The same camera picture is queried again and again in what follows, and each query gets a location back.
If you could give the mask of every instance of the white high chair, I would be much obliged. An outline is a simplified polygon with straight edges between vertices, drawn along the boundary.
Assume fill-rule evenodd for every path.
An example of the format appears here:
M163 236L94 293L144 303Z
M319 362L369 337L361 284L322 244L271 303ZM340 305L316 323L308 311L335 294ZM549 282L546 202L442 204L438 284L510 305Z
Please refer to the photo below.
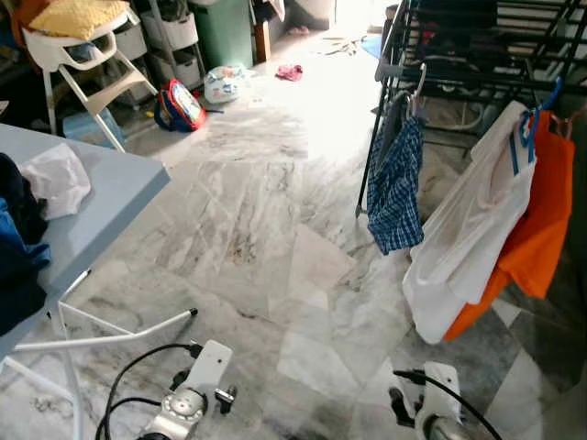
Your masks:
M51 37L37 30L22 29L27 49L33 60L43 70L43 81L45 83L45 95L47 97L47 111L49 113L49 122L51 133L57 134L57 123L55 119L55 103L53 101L53 89L51 87L52 72L59 71L65 81L70 85L73 92L82 102L95 122L100 126L108 140L121 152L125 152L120 142L116 139L110 128L99 115L104 108L115 98L128 90L130 87L144 83L149 91L155 95L157 89L143 76L143 74L116 48L116 39L114 29L119 28L130 20L131 23L137 24L138 17L136 14L127 9L120 16L110 23L97 28L90 38L90 41L100 39L100 47L92 50L93 58L88 61L76 61L67 52L66 48L78 46L89 41L81 41L77 38ZM73 79L65 66L73 67L78 71L88 71L105 61L114 58L121 61L127 67L127 72L112 84L90 96L86 96L79 84Z

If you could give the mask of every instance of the orange shirt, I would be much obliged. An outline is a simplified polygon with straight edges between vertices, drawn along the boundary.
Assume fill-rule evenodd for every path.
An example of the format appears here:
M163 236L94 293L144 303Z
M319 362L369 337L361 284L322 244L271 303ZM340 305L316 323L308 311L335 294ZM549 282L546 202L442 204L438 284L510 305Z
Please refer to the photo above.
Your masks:
M482 299L467 304L447 331L451 340L491 307L511 281L528 296L544 298L559 262L572 208L572 162L575 145L551 133L550 112L540 113L535 150L537 165L526 213L512 230Z

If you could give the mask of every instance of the yellow cushion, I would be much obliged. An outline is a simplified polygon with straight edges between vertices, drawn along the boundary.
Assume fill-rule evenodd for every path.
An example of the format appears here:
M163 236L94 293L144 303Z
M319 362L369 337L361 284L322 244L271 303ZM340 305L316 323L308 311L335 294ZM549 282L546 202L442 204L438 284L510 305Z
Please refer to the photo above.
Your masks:
M94 30L122 14L127 2L118 0L55 0L29 26L51 35L89 40Z

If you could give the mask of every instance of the green trash bin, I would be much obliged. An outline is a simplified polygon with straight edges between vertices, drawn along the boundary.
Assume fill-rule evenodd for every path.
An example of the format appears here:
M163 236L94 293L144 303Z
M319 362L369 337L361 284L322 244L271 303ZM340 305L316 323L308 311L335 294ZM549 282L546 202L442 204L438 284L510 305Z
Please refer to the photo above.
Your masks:
M248 0L188 0L208 70L253 65Z

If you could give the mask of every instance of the ironing board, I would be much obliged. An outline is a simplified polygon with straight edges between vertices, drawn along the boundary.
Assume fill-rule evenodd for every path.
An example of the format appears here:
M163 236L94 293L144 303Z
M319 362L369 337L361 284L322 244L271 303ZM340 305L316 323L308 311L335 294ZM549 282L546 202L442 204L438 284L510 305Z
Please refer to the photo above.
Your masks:
M65 142L82 161L92 183L92 191L83 200L80 212L51 221L43 236L42 241L50 244L52 259L50 265L39 274L39 285L47 292L45 306L9 333L0 336L0 368L4 364L49 391L69 399L74 409L73 438L82 440L82 399L69 350L140 339L167 325L195 315L194 310L186 311L168 321L133 334L61 302L63 294L80 279L100 253L116 239L170 178L158 161L132 154L120 154L107 148L14 126L0 124L0 139L0 151L16 163L31 159L40 152ZM93 320L118 335L68 339L61 316L62 307L67 307L68 311ZM45 319L47 312L50 312L51 323L61 340L19 344L18 342L41 319ZM59 351L68 380L67 389L8 356L11 352L24 351Z

